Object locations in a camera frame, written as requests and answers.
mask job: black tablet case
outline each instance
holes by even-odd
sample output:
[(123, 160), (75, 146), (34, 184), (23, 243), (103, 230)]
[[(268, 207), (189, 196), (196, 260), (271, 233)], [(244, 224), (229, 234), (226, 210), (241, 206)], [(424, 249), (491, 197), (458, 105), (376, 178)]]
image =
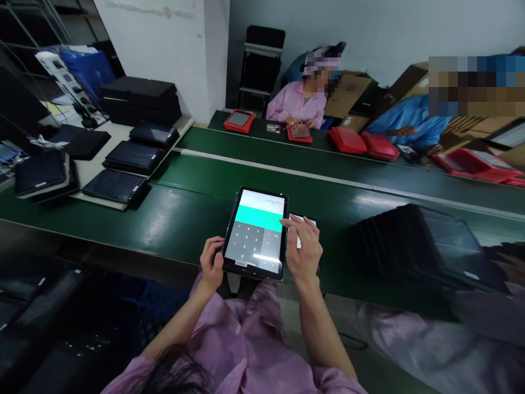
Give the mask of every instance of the black tablet case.
[(171, 148), (179, 138), (176, 128), (143, 122), (130, 131), (132, 142), (143, 143), (158, 148)]
[(15, 166), (15, 193), (24, 196), (66, 180), (65, 157), (57, 149), (32, 156)]
[(74, 160), (92, 160), (110, 138), (105, 131), (82, 130), (64, 149)]
[(146, 178), (105, 169), (91, 180), (82, 193), (91, 197), (129, 204), (146, 184)]
[(151, 175), (163, 155), (162, 149), (122, 141), (106, 156), (102, 165), (109, 169)]
[(21, 254), (0, 268), (0, 290), (12, 297), (31, 300), (62, 269), (58, 262)]

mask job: woman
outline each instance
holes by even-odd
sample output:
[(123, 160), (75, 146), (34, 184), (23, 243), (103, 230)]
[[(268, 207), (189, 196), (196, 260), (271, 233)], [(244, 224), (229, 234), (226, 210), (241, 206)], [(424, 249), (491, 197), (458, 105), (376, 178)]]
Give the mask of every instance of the woman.
[(289, 228), (286, 260), (312, 368), (284, 344), (274, 283), (259, 283), (247, 302), (225, 301), (216, 292), (223, 281), (217, 251), (224, 243), (216, 236), (204, 245), (189, 300), (103, 394), (365, 393), (319, 288), (319, 230), (307, 218), (291, 217), (281, 221)]
[(267, 120), (286, 122), (290, 127), (306, 123), (320, 129), (323, 124), (326, 92), (339, 58), (322, 49), (307, 55), (303, 80), (289, 83), (268, 104)]

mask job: paper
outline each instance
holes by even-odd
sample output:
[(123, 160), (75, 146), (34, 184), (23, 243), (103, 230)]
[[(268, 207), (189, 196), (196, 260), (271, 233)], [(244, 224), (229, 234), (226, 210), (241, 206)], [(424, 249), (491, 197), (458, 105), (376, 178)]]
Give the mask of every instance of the paper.
[(56, 105), (51, 104), (50, 102), (41, 101), (41, 103), (44, 105), (44, 107), (48, 109), (49, 112), (51, 112), (51, 115), (61, 115), (60, 110), (62, 110), (62, 112), (64, 113), (67, 112), (67, 109), (62, 108), (62, 107), (59, 109)]

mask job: tablet screen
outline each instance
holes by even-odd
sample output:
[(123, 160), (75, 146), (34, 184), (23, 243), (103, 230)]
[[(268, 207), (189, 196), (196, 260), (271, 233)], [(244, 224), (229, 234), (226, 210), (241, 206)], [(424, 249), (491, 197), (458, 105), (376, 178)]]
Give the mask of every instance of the tablet screen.
[(237, 111), (230, 117), (230, 119), (228, 119), (228, 123), (237, 126), (244, 126), (248, 119), (250, 119), (250, 114)]
[(279, 273), (284, 198), (243, 190), (224, 256), (236, 265)]

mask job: black box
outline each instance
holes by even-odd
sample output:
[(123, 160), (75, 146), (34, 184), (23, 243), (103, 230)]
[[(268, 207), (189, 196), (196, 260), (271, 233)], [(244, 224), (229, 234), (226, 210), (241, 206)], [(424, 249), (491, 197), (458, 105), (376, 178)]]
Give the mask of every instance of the black box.
[(148, 121), (171, 127), (182, 116), (177, 88), (169, 82), (122, 77), (99, 92), (102, 109), (113, 123), (138, 126)]

